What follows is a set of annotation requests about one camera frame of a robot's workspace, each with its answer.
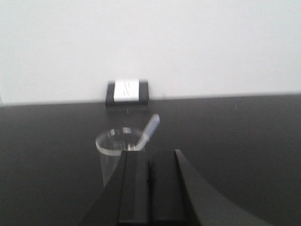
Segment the clear plastic cup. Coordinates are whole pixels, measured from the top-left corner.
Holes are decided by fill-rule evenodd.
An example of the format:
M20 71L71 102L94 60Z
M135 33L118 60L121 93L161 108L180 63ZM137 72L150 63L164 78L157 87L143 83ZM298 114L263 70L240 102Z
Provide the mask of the clear plastic cup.
M121 151L135 146L141 135L142 132L139 129L122 127L111 129L97 136L95 143L100 153L103 186L107 184L118 165Z

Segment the black tabletop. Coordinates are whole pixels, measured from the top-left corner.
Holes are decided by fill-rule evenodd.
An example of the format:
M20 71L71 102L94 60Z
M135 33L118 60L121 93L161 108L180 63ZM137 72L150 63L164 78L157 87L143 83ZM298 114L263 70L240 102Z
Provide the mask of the black tabletop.
M148 111L104 103L0 108L1 206L6 226L76 225L102 188L95 137L161 125L146 151L181 149L206 180L277 226L301 225L301 95L151 101Z

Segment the white wall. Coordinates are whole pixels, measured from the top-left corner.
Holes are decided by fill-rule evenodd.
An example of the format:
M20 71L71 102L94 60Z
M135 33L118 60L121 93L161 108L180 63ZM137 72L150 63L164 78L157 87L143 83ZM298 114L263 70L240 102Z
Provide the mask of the white wall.
M2 0L3 104L301 91L300 0Z

